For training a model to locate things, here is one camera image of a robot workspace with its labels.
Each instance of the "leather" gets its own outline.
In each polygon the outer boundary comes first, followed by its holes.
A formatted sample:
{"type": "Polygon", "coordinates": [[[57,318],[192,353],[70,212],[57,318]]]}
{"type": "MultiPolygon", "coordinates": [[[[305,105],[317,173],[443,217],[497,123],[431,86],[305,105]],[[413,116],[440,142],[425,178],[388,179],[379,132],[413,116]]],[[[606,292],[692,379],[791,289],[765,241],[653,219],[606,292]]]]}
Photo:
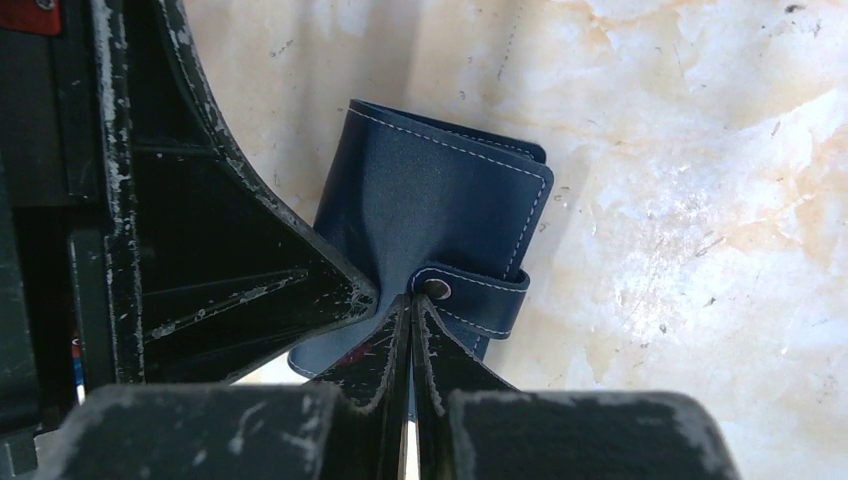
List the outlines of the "leather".
{"type": "Polygon", "coordinates": [[[292,368],[326,369],[428,279],[448,284],[433,303],[482,359],[530,284],[520,265],[553,186],[544,163],[532,143],[351,101],[314,229],[378,286],[380,304],[374,319],[294,349],[292,368]]]}

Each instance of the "white stitching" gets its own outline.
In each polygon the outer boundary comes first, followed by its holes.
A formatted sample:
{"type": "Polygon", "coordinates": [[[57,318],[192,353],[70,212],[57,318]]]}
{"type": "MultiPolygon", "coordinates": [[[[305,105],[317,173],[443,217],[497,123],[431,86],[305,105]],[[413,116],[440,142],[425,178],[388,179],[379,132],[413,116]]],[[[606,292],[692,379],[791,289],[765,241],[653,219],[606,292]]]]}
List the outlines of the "white stitching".
{"type": "Polygon", "coordinates": [[[483,285],[484,287],[491,287],[491,288],[503,290],[503,291],[506,291],[506,292],[516,292],[516,293],[527,292],[527,289],[521,290],[521,289],[518,289],[518,288],[499,287],[497,285],[492,285],[490,283],[485,283],[485,282],[481,282],[479,280],[473,280],[473,279],[468,278],[468,277],[463,277],[462,275],[457,275],[455,273],[446,272],[446,271],[442,270],[441,268],[435,268],[435,267],[422,268],[421,270],[418,271],[418,273],[416,273],[412,277],[412,289],[413,290],[415,290],[415,281],[418,280],[418,276],[421,275],[422,273],[426,272],[426,271],[429,271],[429,270],[432,270],[434,272],[441,272],[441,273],[444,273],[445,275],[450,275],[451,277],[456,277],[456,278],[459,278],[460,280],[465,280],[466,282],[476,283],[478,285],[483,285]]]}
{"type": "Polygon", "coordinates": [[[307,370],[307,369],[301,367],[300,365],[294,363],[291,360],[289,360],[289,366],[292,367],[292,370],[299,371],[300,374],[308,373],[308,374],[312,375],[313,377],[318,376],[317,373],[310,371],[310,370],[307,370]]]}
{"type": "Polygon", "coordinates": [[[465,137],[465,138],[470,138],[472,140],[480,140],[481,142],[490,143],[492,145],[497,145],[497,146],[503,147],[503,148],[511,148],[512,150],[518,150],[521,153],[526,153],[527,155],[530,155],[530,158],[532,158],[533,160],[536,160],[536,156],[533,155],[532,153],[530,153],[530,150],[524,150],[523,148],[518,148],[514,145],[498,143],[494,140],[486,140],[485,138],[480,138],[480,137],[472,137],[471,135],[466,135],[464,133],[459,133],[459,132],[448,132],[448,133],[453,133],[455,135],[459,135],[459,136],[462,136],[462,137],[465,137]]]}
{"type": "Polygon", "coordinates": [[[536,206],[537,206],[537,205],[539,205],[539,199],[542,197],[542,192],[545,190],[545,185],[546,185],[546,183],[545,183],[545,179],[544,179],[544,177],[542,177],[541,175],[536,175],[536,174],[535,174],[535,173],[533,173],[533,172],[528,172],[527,170],[522,170],[522,169],[520,169],[520,168],[513,167],[512,165],[507,165],[507,164],[505,164],[505,163],[501,163],[501,162],[499,162],[499,161],[497,161],[497,160],[492,160],[491,158],[486,157],[486,156],[484,156],[484,155],[480,155],[479,153],[469,152],[468,150],[465,150],[464,148],[459,148],[459,147],[456,147],[456,146],[453,146],[453,145],[449,145],[449,144],[447,144],[447,143],[445,143],[445,142],[442,142],[442,141],[439,141],[439,140],[435,140],[435,139],[430,138],[430,137],[428,137],[428,136],[426,136],[426,135],[421,135],[420,133],[415,133],[415,132],[413,132],[412,130],[407,130],[407,129],[405,129],[405,128],[398,127],[397,125],[392,125],[391,123],[384,122],[384,121],[379,120],[379,119],[377,119],[377,118],[374,118],[374,117],[372,117],[372,116],[370,116],[370,115],[366,115],[366,114],[364,114],[364,113],[362,113],[362,112],[360,112],[360,111],[357,111],[357,110],[355,110],[355,109],[353,109],[353,108],[349,108],[348,110],[349,110],[349,111],[351,111],[351,112],[353,112],[353,113],[355,113],[355,114],[357,114],[357,115],[359,115],[359,116],[361,116],[361,117],[364,117],[364,118],[367,118],[367,119],[372,120],[372,121],[374,121],[374,122],[377,122],[377,123],[379,123],[380,125],[385,125],[385,126],[387,126],[387,127],[389,127],[389,128],[393,128],[393,129],[395,129],[395,130],[399,130],[399,131],[401,131],[401,132],[406,132],[406,133],[409,133],[409,134],[415,135],[415,136],[416,136],[416,137],[418,137],[418,138],[423,138],[423,139],[425,139],[425,140],[430,140],[430,141],[431,141],[431,142],[433,142],[433,143],[438,143],[439,145],[442,145],[442,146],[445,146],[445,147],[451,148],[451,149],[453,149],[453,150],[457,150],[457,151],[460,151],[460,152],[462,152],[462,153],[467,153],[467,154],[469,154],[469,155],[471,155],[471,156],[473,156],[473,157],[479,157],[479,158],[482,158],[483,160],[487,160],[487,161],[492,162],[492,163],[494,163],[494,164],[496,164],[496,165],[500,165],[500,166],[502,166],[502,167],[506,167],[506,168],[508,168],[508,169],[510,169],[510,170],[515,170],[515,171],[517,171],[517,172],[525,173],[525,174],[527,174],[527,175],[530,175],[531,177],[536,177],[536,178],[538,178],[538,179],[542,182],[542,186],[539,188],[539,193],[537,193],[537,194],[536,194],[536,199],[533,201],[533,206],[530,208],[530,214],[527,216],[527,221],[525,221],[525,222],[524,222],[524,228],[522,228],[522,229],[521,229],[521,235],[519,235],[519,236],[518,236],[518,242],[516,242],[516,244],[515,244],[515,249],[513,249],[513,251],[512,251],[512,256],[509,258],[509,262],[506,264],[506,271],[504,272],[504,275],[503,275],[503,278],[506,278],[507,274],[509,274],[509,269],[510,269],[510,267],[512,267],[512,262],[514,262],[514,261],[515,261],[515,256],[518,254],[518,249],[519,249],[519,248],[521,248],[521,242],[522,242],[522,240],[524,240],[524,235],[527,233],[527,227],[529,227],[529,226],[530,226],[530,220],[532,220],[532,219],[533,219],[533,214],[536,212],[536,206]]]}
{"type": "Polygon", "coordinates": [[[489,332],[489,333],[495,333],[495,334],[497,334],[497,335],[509,335],[509,332],[499,332],[499,331],[497,331],[497,330],[492,330],[492,329],[489,329],[489,328],[486,328],[486,327],[482,327],[482,326],[477,325],[476,323],[474,323],[474,322],[472,322],[472,321],[469,321],[469,320],[466,320],[466,319],[464,319],[464,318],[460,317],[459,315],[457,315],[457,314],[455,314],[455,313],[453,313],[453,312],[449,312],[448,310],[446,310],[446,309],[444,309],[444,308],[442,308],[442,307],[439,307],[439,306],[437,306],[437,305],[433,305],[433,306],[434,306],[434,307],[436,307],[436,308],[438,308],[439,310],[441,310],[441,311],[443,311],[443,312],[447,313],[447,314],[448,314],[448,315],[450,315],[451,317],[453,317],[453,318],[455,318],[455,319],[459,320],[460,322],[467,323],[467,324],[471,325],[472,327],[477,327],[477,328],[479,328],[480,330],[484,330],[484,331],[487,331],[487,332],[489,332]]]}

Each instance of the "red plastic part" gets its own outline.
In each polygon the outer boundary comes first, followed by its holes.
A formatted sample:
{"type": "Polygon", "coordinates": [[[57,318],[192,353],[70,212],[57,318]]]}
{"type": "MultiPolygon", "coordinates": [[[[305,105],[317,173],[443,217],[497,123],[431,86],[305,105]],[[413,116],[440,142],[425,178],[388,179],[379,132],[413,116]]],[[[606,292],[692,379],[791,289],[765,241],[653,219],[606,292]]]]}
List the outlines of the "red plastic part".
{"type": "Polygon", "coordinates": [[[36,0],[0,0],[0,27],[39,35],[59,35],[62,32],[59,0],[53,0],[50,10],[39,7],[36,0]]]}

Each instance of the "marble surface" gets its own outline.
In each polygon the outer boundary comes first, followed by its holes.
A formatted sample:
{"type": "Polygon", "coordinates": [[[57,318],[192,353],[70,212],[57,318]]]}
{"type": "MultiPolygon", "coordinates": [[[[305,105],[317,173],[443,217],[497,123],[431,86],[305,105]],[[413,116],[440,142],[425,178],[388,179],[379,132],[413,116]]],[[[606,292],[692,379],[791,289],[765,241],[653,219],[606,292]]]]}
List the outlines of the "marble surface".
{"type": "Polygon", "coordinates": [[[848,2],[185,4],[227,123],[306,220],[350,98],[547,150],[533,283],[486,359],[508,381],[684,392],[746,477],[848,472],[848,2]]]}

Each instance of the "snap button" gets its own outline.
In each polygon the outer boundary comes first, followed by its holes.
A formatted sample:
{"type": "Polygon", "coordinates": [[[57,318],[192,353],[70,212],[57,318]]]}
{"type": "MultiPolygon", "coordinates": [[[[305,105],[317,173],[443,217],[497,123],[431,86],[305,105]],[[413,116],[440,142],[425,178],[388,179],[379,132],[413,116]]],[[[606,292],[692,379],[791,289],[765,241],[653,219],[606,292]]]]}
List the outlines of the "snap button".
{"type": "Polygon", "coordinates": [[[421,284],[421,291],[430,297],[430,300],[446,300],[451,294],[450,285],[441,278],[424,280],[424,283],[421,284]]]}

